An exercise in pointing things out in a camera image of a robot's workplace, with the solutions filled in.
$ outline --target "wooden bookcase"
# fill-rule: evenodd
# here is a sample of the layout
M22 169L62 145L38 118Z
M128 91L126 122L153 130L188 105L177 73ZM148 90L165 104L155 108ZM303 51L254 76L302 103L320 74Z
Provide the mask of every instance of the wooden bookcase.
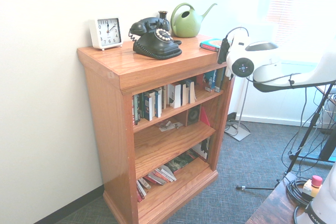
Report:
M103 196L119 223L163 223L218 176L216 166L233 81L225 78L219 93L196 90L195 103L178 109L167 107L160 118L132 125L133 95L226 66L217 64L217 53L199 47L205 39L209 37L182 38L183 53L162 61L136 54L131 41L105 51L92 47L77 50L87 78ZM166 132L155 126L161 120L185 116L199 104L211 126L199 121ZM177 181L153 185L138 203L136 179L209 136L206 162L195 159L176 174Z

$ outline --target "red button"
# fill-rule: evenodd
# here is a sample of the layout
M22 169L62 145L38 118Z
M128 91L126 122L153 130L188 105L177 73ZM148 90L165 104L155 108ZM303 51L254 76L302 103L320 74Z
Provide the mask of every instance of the red button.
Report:
M323 179L320 176L313 175L313 178L311 180L311 184L314 187L320 187L322 185Z

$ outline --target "small speaker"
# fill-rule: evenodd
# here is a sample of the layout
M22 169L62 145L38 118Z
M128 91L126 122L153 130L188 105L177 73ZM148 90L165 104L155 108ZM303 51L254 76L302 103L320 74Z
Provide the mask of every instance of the small speaker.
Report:
M188 123L187 123L187 126L191 125L193 123L197 123L198 122L198 119L200 118L199 117L200 108L201 108L201 106L198 105L198 106L195 106L195 107L193 107L193 108L191 108L191 109L188 110Z

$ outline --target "bookcase top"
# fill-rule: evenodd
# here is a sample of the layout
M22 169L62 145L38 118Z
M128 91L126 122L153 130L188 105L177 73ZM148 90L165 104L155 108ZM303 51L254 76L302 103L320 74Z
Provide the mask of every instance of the bookcase top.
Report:
M137 54L132 49L132 41L105 51L78 48L77 54L86 69L96 72L122 93L132 94L226 66L226 63L217 64L216 52L199 47L209 36L176 39L182 41L179 45L182 54L167 60Z

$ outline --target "green watering can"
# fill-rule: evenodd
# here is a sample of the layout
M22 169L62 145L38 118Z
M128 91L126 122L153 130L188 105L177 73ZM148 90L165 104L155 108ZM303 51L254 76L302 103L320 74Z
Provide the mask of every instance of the green watering can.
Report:
M176 11L181 7L187 5L190 10L187 10L176 18L173 23ZM170 24L172 25L173 32L176 36L181 38L191 38L195 37L200 31L201 23L211 8L217 4L213 4L203 15L198 15L195 9L188 3L179 4L173 11L172 17L170 19Z

